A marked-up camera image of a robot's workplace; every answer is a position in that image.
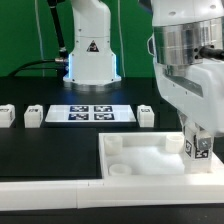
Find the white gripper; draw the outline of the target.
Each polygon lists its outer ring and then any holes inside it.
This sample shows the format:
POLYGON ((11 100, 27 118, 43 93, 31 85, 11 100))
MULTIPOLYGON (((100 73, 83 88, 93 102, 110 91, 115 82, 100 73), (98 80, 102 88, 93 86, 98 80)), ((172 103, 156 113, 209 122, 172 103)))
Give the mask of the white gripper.
POLYGON ((159 63, 154 64, 154 70, 161 96, 205 129, 196 134, 197 148, 209 150, 210 134, 224 134, 224 62, 205 59, 178 68, 176 76, 169 75, 168 67, 159 63))

